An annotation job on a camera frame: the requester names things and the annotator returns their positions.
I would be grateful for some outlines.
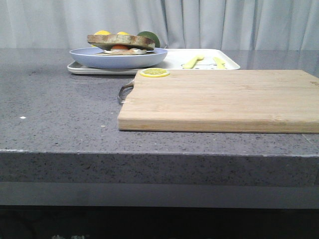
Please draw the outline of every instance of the bamboo cutting board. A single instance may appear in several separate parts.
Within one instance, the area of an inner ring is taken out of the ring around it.
[[[121,130],[319,133],[319,79],[301,70],[171,70],[134,79]]]

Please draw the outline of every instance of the gray countertop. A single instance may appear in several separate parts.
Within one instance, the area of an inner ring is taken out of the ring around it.
[[[319,51],[223,51],[241,69],[302,69]],[[119,131],[134,76],[74,75],[66,49],[0,49],[0,181],[316,187],[319,134]]]

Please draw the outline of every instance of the cutting board handle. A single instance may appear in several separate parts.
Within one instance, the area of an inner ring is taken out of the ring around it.
[[[123,92],[128,88],[134,87],[134,79],[128,82],[126,85],[123,85],[118,93],[118,102],[122,105],[125,101],[125,97],[123,96]]]

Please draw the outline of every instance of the dark floor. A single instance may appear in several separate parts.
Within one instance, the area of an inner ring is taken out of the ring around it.
[[[319,210],[0,206],[0,239],[319,239]]]

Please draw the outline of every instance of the white curtain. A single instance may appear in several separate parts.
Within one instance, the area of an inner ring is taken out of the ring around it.
[[[81,48],[98,30],[162,47],[319,50],[319,0],[0,0],[0,48]]]

